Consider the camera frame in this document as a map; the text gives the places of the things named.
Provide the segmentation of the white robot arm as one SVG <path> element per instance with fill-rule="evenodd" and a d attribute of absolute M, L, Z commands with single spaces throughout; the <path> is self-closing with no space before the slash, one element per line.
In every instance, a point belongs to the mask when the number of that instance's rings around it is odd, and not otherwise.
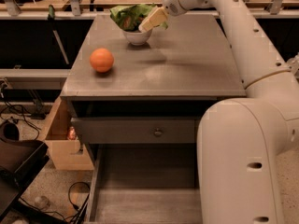
<path fill-rule="evenodd" d="M 246 95 L 201 118 L 203 224 L 284 224 L 276 157 L 299 143 L 299 84 L 243 0 L 163 0 L 139 28 L 207 6 L 219 12 Z"/>

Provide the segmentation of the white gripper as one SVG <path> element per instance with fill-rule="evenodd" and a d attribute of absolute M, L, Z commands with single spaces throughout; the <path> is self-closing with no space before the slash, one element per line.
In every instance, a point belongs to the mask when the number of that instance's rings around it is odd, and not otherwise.
<path fill-rule="evenodd" d="M 209 0 L 162 0 L 162 4 L 162 7 L 155 7 L 141 22 L 138 27 L 141 33 L 146 33 L 166 22 L 168 14 L 178 16 L 192 9 L 210 7 Z"/>

